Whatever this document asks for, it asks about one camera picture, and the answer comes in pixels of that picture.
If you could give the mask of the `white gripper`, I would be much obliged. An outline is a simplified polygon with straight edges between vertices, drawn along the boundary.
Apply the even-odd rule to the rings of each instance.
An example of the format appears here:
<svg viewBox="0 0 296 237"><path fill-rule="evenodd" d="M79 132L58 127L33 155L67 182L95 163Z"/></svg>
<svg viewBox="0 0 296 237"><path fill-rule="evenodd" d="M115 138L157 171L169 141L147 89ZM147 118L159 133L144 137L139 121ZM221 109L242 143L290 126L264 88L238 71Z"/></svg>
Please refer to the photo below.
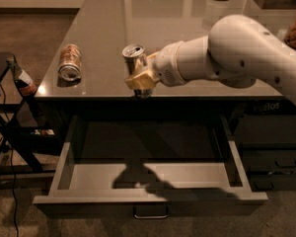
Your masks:
<svg viewBox="0 0 296 237"><path fill-rule="evenodd" d="M125 83L131 90L152 90L160 81L168 87L181 86L186 83L182 76L177 55L181 41L166 45L160 51L147 56L147 62L153 61L152 68L144 67L125 78Z"/></svg>

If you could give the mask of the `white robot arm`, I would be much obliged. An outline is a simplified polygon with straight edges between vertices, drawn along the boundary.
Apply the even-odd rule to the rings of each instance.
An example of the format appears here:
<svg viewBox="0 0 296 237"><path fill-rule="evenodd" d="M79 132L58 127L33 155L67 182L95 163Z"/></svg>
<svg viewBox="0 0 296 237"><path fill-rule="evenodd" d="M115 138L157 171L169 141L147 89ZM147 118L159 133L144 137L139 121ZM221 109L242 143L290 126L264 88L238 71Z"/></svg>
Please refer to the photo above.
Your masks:
<svg viewBox="0 0 296 237"><path fill-rule="evenodd" d="M296 50L243 15L227 16L207 36L168 44L151 55L130 44L122 56L128 68L125 83L142 99L159 83L175 87L208 80L248 88L259 79L296 106Z"/></svg>

